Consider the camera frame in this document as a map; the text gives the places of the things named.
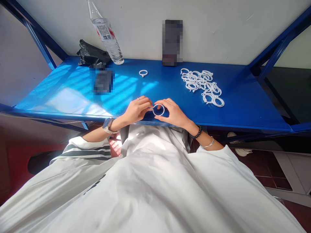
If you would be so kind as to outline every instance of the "black plastic bag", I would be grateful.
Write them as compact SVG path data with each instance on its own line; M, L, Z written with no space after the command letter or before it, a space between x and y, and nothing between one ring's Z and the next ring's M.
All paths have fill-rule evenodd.
M111 60L109 54L93 45L80 40L80 50L77 55L80 56L78 66L101 65L103 67Z

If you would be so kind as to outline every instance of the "blue metal shelf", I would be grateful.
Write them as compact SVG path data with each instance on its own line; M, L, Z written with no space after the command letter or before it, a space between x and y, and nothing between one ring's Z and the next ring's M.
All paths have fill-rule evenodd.
M246 132L292 132L262 90L248 67L242 65L183 62L179 67L162 66L161 61L126 59L123 65L111 63L115 80L108 95L95 95L88 67L78 67L79 57L67 58L13 110L15 115L104 121L122 115L129 102L145 95L153 102L173 99L194 122L211 127ZM180 69L209 70L222 90L222 108L206 105L201 90L185 88ZM142 78L138 72L148 70ZM148 112L139 124L167 125Z

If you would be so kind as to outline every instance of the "wristwatch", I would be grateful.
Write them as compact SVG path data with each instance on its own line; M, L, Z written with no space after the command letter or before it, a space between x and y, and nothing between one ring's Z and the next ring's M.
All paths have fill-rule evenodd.
M110 131L109 130L109 127L111 126L112 122L113 122L113 118L107 118L104 122L104 125L103 125L103 129L106 133L109 133L109 134L115 134L115 133L119 133L120 131Z

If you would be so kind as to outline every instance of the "striped sleeve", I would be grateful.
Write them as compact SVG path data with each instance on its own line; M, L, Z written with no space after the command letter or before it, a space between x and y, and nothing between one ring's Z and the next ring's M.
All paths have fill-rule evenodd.
M101 142L87 142L82 137L72 138L63 153L52 159L50 164L60 158L109 160L111 159L111 153L108 138Z

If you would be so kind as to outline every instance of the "hand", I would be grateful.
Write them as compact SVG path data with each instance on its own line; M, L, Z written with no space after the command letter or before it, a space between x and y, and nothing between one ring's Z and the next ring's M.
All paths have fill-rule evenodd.
M152 101L146 96L141 96L130 102L125 113L120 118L122 118L127 125L130 125L142 120L146 112L152 111L152 108Z
M157 102L155 102L155 105L156 104L164 105L169 111L169 117L155 116L155 119L170 123L172 125L176 125L186 130L190 125L193 125L193 122L182 112L179 106L170 98L158 100Z

